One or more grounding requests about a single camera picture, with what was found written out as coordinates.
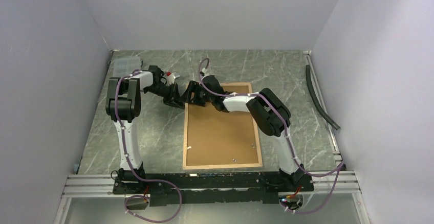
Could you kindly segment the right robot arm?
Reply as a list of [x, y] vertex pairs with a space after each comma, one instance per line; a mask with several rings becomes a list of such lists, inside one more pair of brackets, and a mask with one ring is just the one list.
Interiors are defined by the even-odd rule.
[[214, 75], [205, 76], [200, 82], [190, 81], [181, 95], [183, 103], [205, 106], [211, 103], [225, 113], [249, 113], [258, 128], [273, 139], [278, 154], [282, 186], [289, 191], [301, 184], [304, 167], [298, 158], [290, 135], [289, 109], [269, 88], [256, 93], [226, 91]]

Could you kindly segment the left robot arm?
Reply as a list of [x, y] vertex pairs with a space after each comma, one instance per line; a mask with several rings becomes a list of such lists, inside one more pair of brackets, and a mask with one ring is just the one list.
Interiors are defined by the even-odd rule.
[[167, 106], [183, 109], [176, 80], [178, 73], [164, 72], [151, 65], [148, 70], [136, 69], [123, 77], [109, 79], [105, 111], [113, 121], [121, 153], [118, 178], [126, 181], [133, 193], [146, 188], [143, 160], [139, 152], [136, 118], [141, 113], [141, 94], [151, 93], [163, 98]]

